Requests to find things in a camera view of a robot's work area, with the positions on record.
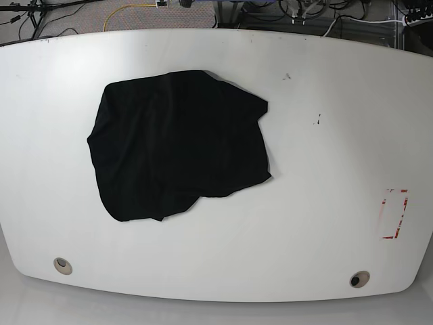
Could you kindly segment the black T-shirt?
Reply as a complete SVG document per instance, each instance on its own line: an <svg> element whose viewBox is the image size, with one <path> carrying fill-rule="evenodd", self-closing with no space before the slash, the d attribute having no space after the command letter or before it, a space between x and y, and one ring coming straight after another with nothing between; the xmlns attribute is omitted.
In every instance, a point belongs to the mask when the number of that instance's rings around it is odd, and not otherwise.
<svg viewBox="0 0 433 325"><path fill-rule="evenodd" d="M110 83L87 139L117 221L164 218L270 177L266 100L202 70Z"/></svg>

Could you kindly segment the red tape rectangle marking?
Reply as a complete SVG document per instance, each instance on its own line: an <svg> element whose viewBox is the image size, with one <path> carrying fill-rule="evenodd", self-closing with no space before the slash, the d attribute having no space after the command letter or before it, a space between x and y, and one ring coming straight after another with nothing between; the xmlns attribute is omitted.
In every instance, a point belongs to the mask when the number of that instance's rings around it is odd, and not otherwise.
<svg viewBox="0 0 433 325"><path fill-rule="evenodd" d="M381 240L398 238L408 200L409 191L406 189L386 190L378 220L378 235Z"/></svg>

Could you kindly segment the black tripod stand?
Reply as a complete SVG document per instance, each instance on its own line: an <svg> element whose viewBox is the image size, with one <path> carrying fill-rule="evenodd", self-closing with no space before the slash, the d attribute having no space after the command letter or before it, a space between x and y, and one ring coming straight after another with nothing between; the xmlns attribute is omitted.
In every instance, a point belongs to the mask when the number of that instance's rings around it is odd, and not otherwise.
<svg viewBox="0 0 433 325"><path fill-rule="evenodd" d="M18 40L24 40L22 35L24 23L29 22L32 26L30 39L33 40L42 29L42 23L45 17L57 9L83 5L86 1L1 1L1 27L11 26L20 22L18 28Z"/></svg>

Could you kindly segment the white power strip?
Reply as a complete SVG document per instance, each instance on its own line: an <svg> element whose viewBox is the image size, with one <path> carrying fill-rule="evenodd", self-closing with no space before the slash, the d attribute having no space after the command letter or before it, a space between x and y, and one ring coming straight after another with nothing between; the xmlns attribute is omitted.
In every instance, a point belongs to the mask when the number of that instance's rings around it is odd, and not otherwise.
<svg viewBox="0 0 433 325"><path fill-rule="evenodd" d="M432 22L432 10L430 8L424 11L409 12L403 18L404 26L417 26L429 22Z"/></svg>

